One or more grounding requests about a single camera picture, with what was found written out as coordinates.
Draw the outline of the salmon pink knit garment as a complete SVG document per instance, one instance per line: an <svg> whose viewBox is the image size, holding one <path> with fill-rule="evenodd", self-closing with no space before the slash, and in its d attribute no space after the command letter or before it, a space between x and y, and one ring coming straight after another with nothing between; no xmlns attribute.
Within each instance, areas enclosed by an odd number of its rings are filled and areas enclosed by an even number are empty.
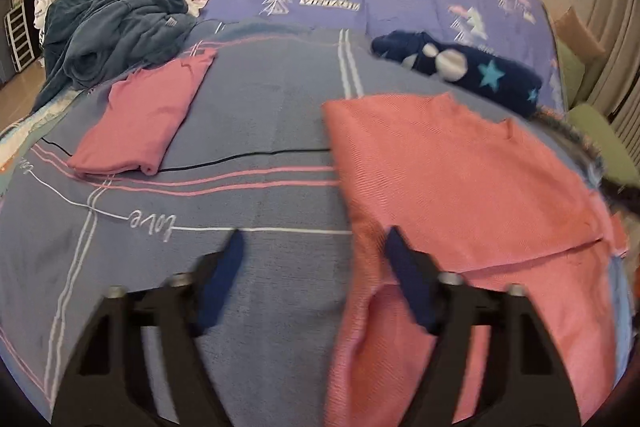
<svg viewBox="0 0 640 427"><path fill-rule="evenodd" d="M488 121L450 94L329 101L322 113L354 245L326 423L397 425L434 346L384 257L391 227L477 287L525 286L580 415L596 413L616 378L608 267L627 248L600 195L515 120Z"/></svg>

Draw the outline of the green cushion near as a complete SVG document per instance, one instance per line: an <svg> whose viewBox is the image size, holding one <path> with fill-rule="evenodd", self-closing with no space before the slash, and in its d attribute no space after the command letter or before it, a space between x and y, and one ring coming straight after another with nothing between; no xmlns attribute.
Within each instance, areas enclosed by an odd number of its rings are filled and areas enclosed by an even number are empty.
<svg viewBox="0 0 640 427"><path fill-rule="evenodd" d="M623 142L597 109L588 104L577 105L567 113L567 120L597 147L608 179L620 184L639 185L638 168Z"/></svg>

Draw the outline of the green cushion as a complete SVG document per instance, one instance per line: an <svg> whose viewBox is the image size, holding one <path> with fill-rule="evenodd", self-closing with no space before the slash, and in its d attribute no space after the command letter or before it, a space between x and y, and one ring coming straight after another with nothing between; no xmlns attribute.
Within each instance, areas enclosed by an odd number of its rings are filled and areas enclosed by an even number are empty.
<svg viewBox="0 0 640 427"><path fill-rule="evenodd" d="M638 168L623 142L597 109L588 104L577 105L567 113L567 120L597 147L608 179L620 184L639 185Z"/></svg>
<svg viewBox="0 0 640 427"><path fill-rule="evenodd" d="M580 87L582 87L586 66L562 40L556 39L555 46L565 106L571 108L576 101Z"/></svg>

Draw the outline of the blue grey striped bedspread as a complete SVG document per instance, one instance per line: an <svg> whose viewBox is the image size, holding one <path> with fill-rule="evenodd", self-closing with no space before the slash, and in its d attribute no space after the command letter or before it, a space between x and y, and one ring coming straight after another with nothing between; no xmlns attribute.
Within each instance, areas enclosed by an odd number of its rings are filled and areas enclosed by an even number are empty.
<svg viewBox="0 0 640 427"><path fill-rule="evenodd" d="M220 322L196 340L228 426L329 426L326 394L354 245L323 121L326 102L450 94L488 121L515 120L605 202L596 169L577 167L546 130L550 115L524 118L379 58L348 30L204 22L175 58L206 49L217 52L215 61L154 176L83 176L67 165L103 116L112 84L154 68L124 72L78 96L15 161L1 202L1 361L43 424L54 426L68 360L111 287L160 286L239 230L240 272ZM618 265L625 253L608 267L615 384L580 425L636 380Z"/></svg>

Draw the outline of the folded pink garment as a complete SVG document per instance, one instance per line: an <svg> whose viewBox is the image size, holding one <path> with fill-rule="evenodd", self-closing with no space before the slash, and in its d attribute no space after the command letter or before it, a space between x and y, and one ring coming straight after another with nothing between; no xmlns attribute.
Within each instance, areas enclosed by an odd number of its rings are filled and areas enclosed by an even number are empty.
<svg viewBox="0 0 640 427"><path fill-rule="evenodd" d="M112 84L103 116L82 137L68 167L83 176L157 174L216 55L206 49Z"/></svg>

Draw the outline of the navy star fleece garment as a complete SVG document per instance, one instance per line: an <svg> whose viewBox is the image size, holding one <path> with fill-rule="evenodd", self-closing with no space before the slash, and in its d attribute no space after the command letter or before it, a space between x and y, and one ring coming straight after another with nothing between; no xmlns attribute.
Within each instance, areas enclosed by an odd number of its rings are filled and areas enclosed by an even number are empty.
<svg viewBox="0 0 640 427"><path fill-rule="evenodd" d="M427 32L395 30L371 42L372 53L472 92L524 118L537 112L542 80L529 67Z"/></svg>

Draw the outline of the green cushion far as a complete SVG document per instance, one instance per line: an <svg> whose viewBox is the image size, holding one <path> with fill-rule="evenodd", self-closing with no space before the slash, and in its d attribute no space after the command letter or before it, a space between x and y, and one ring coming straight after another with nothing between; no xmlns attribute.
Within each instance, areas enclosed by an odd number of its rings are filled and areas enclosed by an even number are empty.
<svg viewBox="0 0 640 427"><path fill-rule="evenodd" d="M556 39L555 46L565 106L571 108L576 101L580 87L582 87L586 66L562 40Z"/></svg>

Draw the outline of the white ladder rack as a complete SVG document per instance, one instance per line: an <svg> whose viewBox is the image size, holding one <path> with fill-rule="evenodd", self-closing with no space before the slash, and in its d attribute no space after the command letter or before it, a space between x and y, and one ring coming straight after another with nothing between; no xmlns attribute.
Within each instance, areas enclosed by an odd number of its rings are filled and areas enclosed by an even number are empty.
<svg viewBox="0 0 640 427"><path fill-rule="evenodd" d="M35 51L30 41L24 5L17 5L4 16L4 31L15 72L23 70L35 61Z"/></svg>

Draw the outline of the teal blue fleece blanket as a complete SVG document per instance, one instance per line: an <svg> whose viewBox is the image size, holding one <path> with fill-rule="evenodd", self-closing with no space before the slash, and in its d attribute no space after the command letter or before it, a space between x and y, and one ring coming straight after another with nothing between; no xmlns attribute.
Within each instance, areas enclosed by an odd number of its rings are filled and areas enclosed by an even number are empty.
<svg viewBox="0 0 640 427"><path fill-rule="evenodd" d="M184 0L55 0L44 24L46 81L37 112L61 91L86 90L138 66L162 65L196 24Z"/></svg>

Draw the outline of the tan pink cushion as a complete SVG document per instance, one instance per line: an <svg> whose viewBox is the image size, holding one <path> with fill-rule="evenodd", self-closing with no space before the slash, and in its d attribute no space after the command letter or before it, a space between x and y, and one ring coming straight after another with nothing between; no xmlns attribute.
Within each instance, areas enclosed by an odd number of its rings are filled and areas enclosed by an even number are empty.
<svg viewBox="0 0 640 427"><path fill-rule="evenodd" d="M582 61L582 64L588 65L605 54L605 48L600 45L578 16L574 6L570 6L553 23L553 28L556 35Z"/></svg>

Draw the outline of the beige pleated curtain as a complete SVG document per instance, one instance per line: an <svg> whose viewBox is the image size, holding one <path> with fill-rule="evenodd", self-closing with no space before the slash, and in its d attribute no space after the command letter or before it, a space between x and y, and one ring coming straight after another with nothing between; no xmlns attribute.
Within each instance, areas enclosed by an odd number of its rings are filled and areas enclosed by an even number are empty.
<svg viewBox="0 0 640 427"><path fill-rule="evenodd" d="M604 54L586 69L578 98L608 118L639 160L639 0L594 0L588 29Z"/></svg>

